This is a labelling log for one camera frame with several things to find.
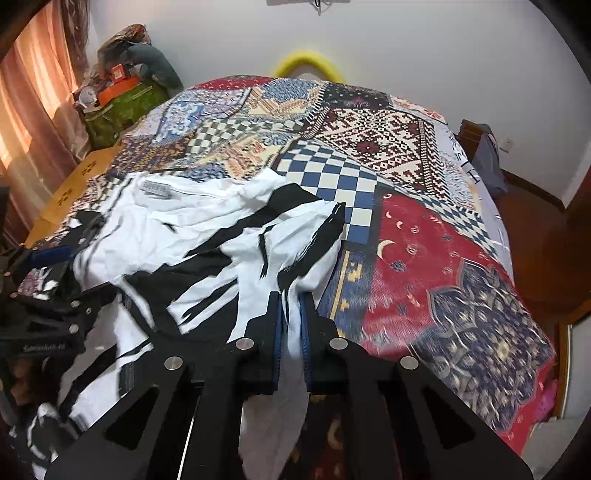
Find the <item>curtain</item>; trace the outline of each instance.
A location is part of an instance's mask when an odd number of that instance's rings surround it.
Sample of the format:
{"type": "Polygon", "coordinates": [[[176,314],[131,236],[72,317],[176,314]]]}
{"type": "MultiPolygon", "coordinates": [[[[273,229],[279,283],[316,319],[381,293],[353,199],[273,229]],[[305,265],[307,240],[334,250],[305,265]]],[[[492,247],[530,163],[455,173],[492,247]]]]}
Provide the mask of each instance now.
{"type": "Polygon", "coordinates": [[[61,18],[74,76],[81,83],[88,68],[86,43],[90,20],[89,0],[61,0],[61,18]]]}
{"type": "Polygon", "coordinates": [[[40,209],[89,150],[59,0],[47,4],[0,63],[0,177],[9,184],[5,235],[24,241],[40,209]]]}

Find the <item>clutter pile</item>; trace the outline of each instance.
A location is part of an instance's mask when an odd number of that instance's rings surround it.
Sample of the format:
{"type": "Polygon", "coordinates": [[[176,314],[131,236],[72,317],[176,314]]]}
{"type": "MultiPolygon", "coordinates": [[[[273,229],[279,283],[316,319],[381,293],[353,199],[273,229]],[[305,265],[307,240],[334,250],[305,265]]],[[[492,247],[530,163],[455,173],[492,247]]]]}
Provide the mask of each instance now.
{"type": "Polygon", "coordinates": [[[115,145],[122,132],[183,90],[177,73],[151,45],[141,24],[115,34],[100,47],[97,57],[74,92],[74,106],[94,149],[115,145]]]}

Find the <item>metal screw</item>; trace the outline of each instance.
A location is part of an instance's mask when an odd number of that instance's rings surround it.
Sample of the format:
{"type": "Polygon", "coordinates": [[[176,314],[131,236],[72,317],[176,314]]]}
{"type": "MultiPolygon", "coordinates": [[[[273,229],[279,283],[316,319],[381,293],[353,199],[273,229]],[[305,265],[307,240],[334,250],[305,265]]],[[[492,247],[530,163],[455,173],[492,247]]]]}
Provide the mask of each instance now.
{"type": "Polygon", "coordinates": [[[418,367],[418,360],[413,356],[403,356],[400,359],[400,365],[406,370],[415,370],[418,367]]]}
{"type": "Polygon", "coordinates": [[[335,350],[344,350],[347,348],[349,343],[347,340],[341,337],[335,337],[330,340],[329,345],[334,348],[335,350]]]}
{"type": "Polygon", "coordinates": [[[164,366],[166,367],[166,370],[178,370],[183,366],[183,359],[179,356],[169,356],[164,361],[164,366]]]}
{"type": "Polygon", "coordinates": [[[254,346],[255,342],[251,338],[243,337],[236,340],[236,347],[240,350],[250,350],[254,346]]]}

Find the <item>blue and white checkered pattern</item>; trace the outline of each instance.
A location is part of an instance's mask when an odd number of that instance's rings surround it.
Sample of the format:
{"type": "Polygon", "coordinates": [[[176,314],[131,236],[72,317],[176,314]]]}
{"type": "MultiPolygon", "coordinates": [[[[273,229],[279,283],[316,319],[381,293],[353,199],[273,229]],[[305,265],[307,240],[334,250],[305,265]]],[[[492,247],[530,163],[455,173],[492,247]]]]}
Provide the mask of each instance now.
{"type": "Polygon", "coordinates": [[[276,171],[321,199],[344,203],[343,239],[368,243],[375,186],[387,185],[387,181],[346,155],[310,140],[298,140],[295,148],[283,154],[276,171]]]}

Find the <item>pink object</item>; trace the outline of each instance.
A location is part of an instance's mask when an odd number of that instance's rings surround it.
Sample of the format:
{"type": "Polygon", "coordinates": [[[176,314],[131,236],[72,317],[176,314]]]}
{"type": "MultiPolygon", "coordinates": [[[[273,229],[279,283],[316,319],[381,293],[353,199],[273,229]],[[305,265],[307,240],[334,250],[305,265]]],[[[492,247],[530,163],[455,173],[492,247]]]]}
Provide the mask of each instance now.
{"type": "Polygon", "coordinates": [[[556,393],[558,391],[558,380],[552,380],[550,385],[540,395],[538,407],[535,409],[534,422],[544,421],[556,404],[556,393]]]}

